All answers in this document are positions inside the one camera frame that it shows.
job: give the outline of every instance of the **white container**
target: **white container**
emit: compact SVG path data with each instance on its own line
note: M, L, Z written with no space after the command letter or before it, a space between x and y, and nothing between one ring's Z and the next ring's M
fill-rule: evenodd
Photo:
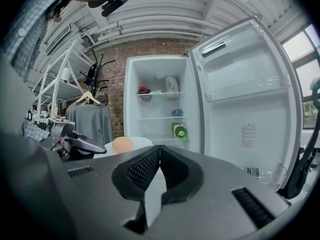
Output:
M42 110L42 111L41 111L41 114L42 114L45 118L48 116L48 112L45 111L45 110Z
M68 67L65 67L62 74L61 74L61 80L65 81L65 82L69 82L70 80L70 69Z

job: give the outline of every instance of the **refrigerator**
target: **refrigerator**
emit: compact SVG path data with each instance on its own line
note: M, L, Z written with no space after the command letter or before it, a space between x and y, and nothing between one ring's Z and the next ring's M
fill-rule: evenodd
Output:
M166 92L167 77L176 79L175 92ZM150 93L138 94L141 84ZM126 137L230 162L275 191L288 181L303 128L296 72L255 16L185 55L128 58L123 117Z

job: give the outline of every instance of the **gray sweater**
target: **gray sweater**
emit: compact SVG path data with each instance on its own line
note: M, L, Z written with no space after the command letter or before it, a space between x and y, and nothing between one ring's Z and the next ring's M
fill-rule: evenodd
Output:
M114 140L109 109L102 103L81 105L74 102L67 108L65 117L75 123L76 131L100 144Z

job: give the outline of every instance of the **label sticker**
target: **label sticker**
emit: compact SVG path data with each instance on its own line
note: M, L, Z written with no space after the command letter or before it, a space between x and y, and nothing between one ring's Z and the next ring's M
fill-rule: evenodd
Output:
M56 123L56 124L67 123L67 124L75 125L74 122L69 121L69 120L64 119L64 118L51 118L51 117L49 117L48 119L49 119L49 121L51 121L52 123Z
M247 167L246 172L254 178L259 178L259 168L249 168Z
M244 123L241 133L241 147L252 149L256 144L257 126L255 123Z

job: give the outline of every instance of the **orange ball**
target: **orange ball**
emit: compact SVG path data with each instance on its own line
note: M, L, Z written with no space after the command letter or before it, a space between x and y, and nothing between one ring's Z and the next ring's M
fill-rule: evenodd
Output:
M112 149L119 154L129 152L133 147L132 140L126 137L118 137L112 142Z

